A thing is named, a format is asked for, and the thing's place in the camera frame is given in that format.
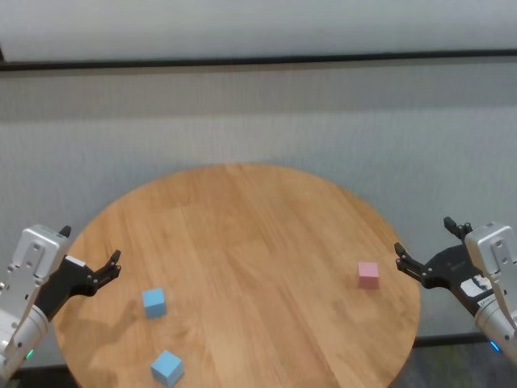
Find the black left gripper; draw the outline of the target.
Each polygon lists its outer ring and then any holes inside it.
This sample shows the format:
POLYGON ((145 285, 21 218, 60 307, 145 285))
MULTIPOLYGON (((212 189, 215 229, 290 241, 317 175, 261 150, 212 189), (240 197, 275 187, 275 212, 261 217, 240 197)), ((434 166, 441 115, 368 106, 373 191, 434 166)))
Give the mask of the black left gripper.
MULTIPOLYGON (((69 238, 71 226, 64 226, 59 235, 69 238)), ((116 279, 121 271, 118 264, 121 251, 115 250, 108 261, 93 272, 86 265, 79 265, 69 259, 63 259, 60 267, 49 277, 41 288, 36 306, 44 313, 49 322, 72 297, 92 297, 104 285, 116 279)))

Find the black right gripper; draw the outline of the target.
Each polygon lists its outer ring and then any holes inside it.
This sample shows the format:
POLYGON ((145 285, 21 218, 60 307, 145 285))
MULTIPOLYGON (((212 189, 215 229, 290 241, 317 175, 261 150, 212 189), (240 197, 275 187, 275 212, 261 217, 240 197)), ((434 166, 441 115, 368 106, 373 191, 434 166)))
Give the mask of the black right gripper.
MULTIPOLYGON (((443 219, 443 226, 461 242, 473 231, 469 222, 457 224, 450 217, 443 219)), ((394 244, 394 250, 400 272, 422 283, 426 289, 447 289, 471 315, 478 312, 484 298, 494 294, 491 283, 473 265, 464 245, 441 251, 426 265, 413 259, 399 242, 394 244)))

